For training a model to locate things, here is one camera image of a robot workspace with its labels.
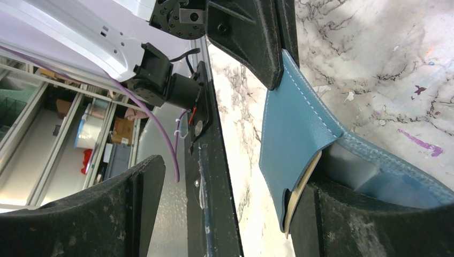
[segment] mounting hole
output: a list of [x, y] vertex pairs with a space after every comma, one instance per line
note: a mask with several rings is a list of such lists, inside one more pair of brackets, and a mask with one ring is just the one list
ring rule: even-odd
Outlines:
[[199, 19], [199, 15], [193, 12], [191, 13], [191, 15], [189, 15], [189, 18], [191, 19], [191, 21], [197, 21]]
[[217, 26], [217, 31], [219, 31], [219, 32], [221, 32], [221, 33], [227, 32], [227, 29], [228, 29], [228, 27], [227, 27], [227, 25], [224, 24], [224, 23], [221, 23], [221, 24], [219, 24], [219, 25]]

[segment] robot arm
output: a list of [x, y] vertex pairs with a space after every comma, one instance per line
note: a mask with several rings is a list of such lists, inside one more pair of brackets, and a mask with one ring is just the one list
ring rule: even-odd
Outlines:
[[[118, 0], [137, 16], [152, 16], [154, 0]], [[151, 105], [193, 109], [199, 83], [172, 74], [173, 65], [151, 44], [109, 25], [78, 1], [0, 0], [0, 8], [68, 46], [129, 87]]]

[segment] cardboard box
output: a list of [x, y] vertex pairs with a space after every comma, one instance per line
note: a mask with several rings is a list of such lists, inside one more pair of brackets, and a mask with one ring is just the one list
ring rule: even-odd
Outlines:
[[115, 125], [113, 127], [112, 143], [122, 143], [130, 146], [132, 143], [132, 133], [134, 131], [134, 122], [115, 118]]
[[55, 104], [57, 105], [58, 118], [63, 119], [64, 117], [66, 117], [66, 115], [70, 111], [72, 103], [57, 99], [57, 102]]

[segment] marble surface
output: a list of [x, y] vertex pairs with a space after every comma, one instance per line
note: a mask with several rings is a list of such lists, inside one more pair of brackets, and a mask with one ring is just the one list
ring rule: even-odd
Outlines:
[[[298, 0], [301, 71], [349, 129], [454, 189], [454, 2]], [[294, 256], [259, 170], [266, 90], [209, 44], [246, 256]]]

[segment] screw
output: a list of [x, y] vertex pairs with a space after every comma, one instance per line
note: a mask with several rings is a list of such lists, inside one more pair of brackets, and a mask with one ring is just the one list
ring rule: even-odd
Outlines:
[[202, 129], [203, 129], [203, 121], [199, 120], [194, 128], [194, 134], [196, 137], [198, 137], [200, 135], [200, 133], [202, 133]]
[[199, 19], [199, 15], [195, 12], [191, 13], [191, 15], [189, 15], [189, 18], [191, 19], [191, 21], [197, 21]]
[[224, 34], [225, 32], [227, 32], [227, 25], [224, 24], [224, 23], [221, 23], [217, 26], [217, 31], [221, 32], [222, 34]]

